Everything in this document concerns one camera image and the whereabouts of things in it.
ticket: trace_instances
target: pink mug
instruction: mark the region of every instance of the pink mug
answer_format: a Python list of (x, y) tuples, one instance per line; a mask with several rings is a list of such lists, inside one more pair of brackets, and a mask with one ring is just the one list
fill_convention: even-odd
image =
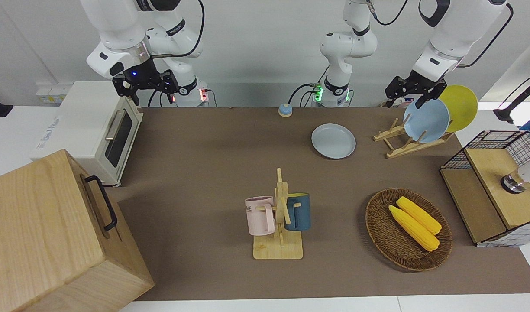
[(246, 199), (246, 217), (250, 235), (262, 236), (275, 232), (274, 200), (272, 196), (257, 196)]

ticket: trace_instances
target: oven handle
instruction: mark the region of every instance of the oven handle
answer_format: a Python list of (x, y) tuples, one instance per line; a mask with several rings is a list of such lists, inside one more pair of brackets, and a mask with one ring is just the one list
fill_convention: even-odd
[(126, 110), (120, 110), (115, 113), (115, 118), (113, 119), (113, 122), (111, 123), (111, 127), (109, 128), (109, 131), (105, 135), (106, 141), (114, 141), (117, 137), (117, 134), (119, 134), (119, 129), (121, 127), (121, 124), (123, 124), (123, 120), (125, 119)]

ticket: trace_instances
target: woven basket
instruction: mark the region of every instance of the woven basket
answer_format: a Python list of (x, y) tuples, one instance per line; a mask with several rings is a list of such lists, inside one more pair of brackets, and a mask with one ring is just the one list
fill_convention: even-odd
[[(405, 196), (425, 209), (435, 218), (442, 230), (436, 235), (440, 241), (437, 250), (428, 252), (419, 245), (394, 220), (388, 205), (396, 205), (396, 200)], [(392, 188), (376, 193), (365, 210), (367, 231), (378, 250), (398, 266), (411, 271), (426, 271), (439, 267), (452, 250), (452, 232), (440, 211), (423, 196), (403, 188)]]

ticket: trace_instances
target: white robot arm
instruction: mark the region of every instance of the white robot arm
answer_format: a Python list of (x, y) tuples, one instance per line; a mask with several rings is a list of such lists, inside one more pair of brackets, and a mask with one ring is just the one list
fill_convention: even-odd
[[(168, 95), (169, 103), (173, 94), (180, 93), (176, 96), (180, 106), (198, 106), (207, 101), (206, 85), (196, 77), (187, 59), (201, 54), (201, 37), (186, 27), (175, 10), (179, 3), (180, 0), (81, 0), (101, 39), (88, 56), (88, 65), (103, 77), (112, 78), (118, 94), (131, 97), (136, 104), (139, 89), (161, 91)], [(158, 26), (146, 31), (140, 23), (139, 10), (155, 11), (153, 18)], [(160, 57), (166, 57), (165, 63), (170, 67), (164, 73), (158, 73), (153, 61)]]
[[(409, 77), (395, 77), (385, 89), (388, 106), (410, 93), (422, 94), (417, 107), (438, 98), (446, 87), (444, 75), (455, 69), (471, 46), (489, 30), (506, 8), (507, 0), (436, 0), (436, 4), (432, 16), (425, 16), (420, 10), (423, 20), (435, 31)], [(323, 37), (320, 49), (329, 60), (329, 70), (321, 81), (322, 94), (316, 97), (319, 104), (341, 106), (352, 75), (352, 66), (344, 59), (367, 57), (376, 50), (377, 39), (369, 28), (371, 14), (376, 18), (372, 0), (348, 0), (343, 17), (353, 31)]]
[(446, 87), (444, 75), (458, 67), (471, 46), (484, 36), (504, 8), (510, 7), (507, 0), (436, 2), (432, 16), (420, 10), (423, 20), (435, 31), (409, 77), (395, 77), (385, 89), (389, 107), (395, 99), (410, 93), (422, 94), (416, 101), (417, 108), (437, 99)]
[(339, 107), (348, 97), (348, 84), (352, 76), (352, 65), (344, 60), (348, 57), (367, 57), (377, 46), (377, 39), (370, 28), (369, 8), (366, 0), (348, 0), (343, 18), (352, 28), (351, 32), (326, 34), (320, 44), (321, 53), (329, 61), (326, 77), (321, 81), (321, 95), (317, 103), (325, 107)]

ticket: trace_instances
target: yellow corn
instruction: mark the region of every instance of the yellow corn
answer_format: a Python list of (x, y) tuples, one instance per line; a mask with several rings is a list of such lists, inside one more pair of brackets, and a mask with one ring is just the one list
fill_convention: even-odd
[(398, 207), (405, 211), (408, 215), (411, 215), (417, 222), (419, 222), (425, 229), (434, 235), (440, 233), (442, 226), (435, 218), (431, 217), (427, 211), (424, 211), (423, 208), (417, 206), (413, 201), (409, 200), (406, 197), (400, 197), (396, 201)]
[(425, 248), (427, 251), (433, 251), (438, 248), (440, 245), (439, 240), (435, 235), (425, 229), (425, 227), (420, 225), (419, 222), (415, 221), (414, 218), (408, 215), (405, 211), (392, 205), (388, 206), (388, 209), (390, 209), (396, 222), (398, 222), (399, 225), (401, 225), (402, 228), (404, 228), (404, 230), (411, 235), (419, 245), (421, 245), (421, 247)]

